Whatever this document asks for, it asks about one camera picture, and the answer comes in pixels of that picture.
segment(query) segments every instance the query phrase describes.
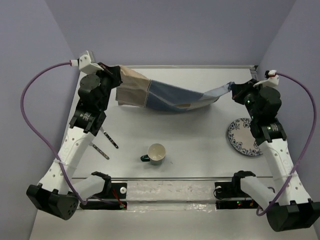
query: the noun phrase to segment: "blue and beige towel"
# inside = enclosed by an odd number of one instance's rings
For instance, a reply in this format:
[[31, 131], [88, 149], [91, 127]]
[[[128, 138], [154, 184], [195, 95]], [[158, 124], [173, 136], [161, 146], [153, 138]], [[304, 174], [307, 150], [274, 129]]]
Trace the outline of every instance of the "blue and beige towel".
[[120, 66], [122, 84], [116, 89], [118, 105], [132, 105], [162, 111], [181, 112], [197, 109], [216, 102], [230, 91], [229, 82], [204, 93], [183, 89], [156, 80]]

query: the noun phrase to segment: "gray wall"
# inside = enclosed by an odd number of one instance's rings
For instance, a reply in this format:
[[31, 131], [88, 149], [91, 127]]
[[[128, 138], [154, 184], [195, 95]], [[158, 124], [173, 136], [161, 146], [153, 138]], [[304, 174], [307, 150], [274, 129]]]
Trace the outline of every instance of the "gray wall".
[[[259, 70], [276, 69], [296, 77], [312, 92], [320, 110], [320, 1], [297, 0], [261, 61]], [[281, 78], [279, 84], [282, 107], [279, 120], [288, 135], [288, 144], [295, 161], [308, 137], [312, 125], [312, 106], [308, 95], [294, 82]], [[313, 140], [298, 167], [305, 188], [314, 201], [320, 201], [320, 121]], [[320, 221], [316, 223], [320, 236]]]
[[[36, 73], [73, 55], [43, 0], [1, 1], [0, 34], [0, 239], [26, 240], [36, 214], [26, 190], [37, 184], [54, 158], [23, 121], [20, 95]], [[76, 73], [68, 66], [53, 70], [39, 78], [26, 96], [27, 115], [57, 148]]]
[[72, 53], [106, 64], [256, 65], [295, 0], [46, 0]]

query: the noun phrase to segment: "white mug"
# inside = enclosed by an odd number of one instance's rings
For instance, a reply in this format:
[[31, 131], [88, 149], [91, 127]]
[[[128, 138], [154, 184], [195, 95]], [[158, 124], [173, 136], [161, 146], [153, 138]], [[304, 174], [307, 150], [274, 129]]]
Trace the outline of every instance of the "white mug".
[[166, 156], [166, 149], [160, 143], [149, 146], [148, 154], [143, 155], [140, 159], [143, 162], [150, 162], [152, 165], [160, 165]]

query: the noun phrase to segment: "black mug handle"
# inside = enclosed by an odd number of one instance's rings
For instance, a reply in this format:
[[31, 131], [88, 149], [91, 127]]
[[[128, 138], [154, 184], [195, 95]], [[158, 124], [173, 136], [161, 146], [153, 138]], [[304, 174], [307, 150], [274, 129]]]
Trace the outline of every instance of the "black mug handle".
[[140, 157], [142, 162], [150, 162], [150, 157], [148, 155], [143, 155]]

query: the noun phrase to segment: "patterned plate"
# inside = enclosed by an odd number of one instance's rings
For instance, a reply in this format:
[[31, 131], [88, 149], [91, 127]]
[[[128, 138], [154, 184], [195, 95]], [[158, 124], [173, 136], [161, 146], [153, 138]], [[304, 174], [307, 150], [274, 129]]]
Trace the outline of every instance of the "patterned plate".
[[262, 155], [256, 140], [250, 132], [250, 118], [234, 120], [228, 128], [228, 139], [231, 145], [241, 154], [250, 157]]

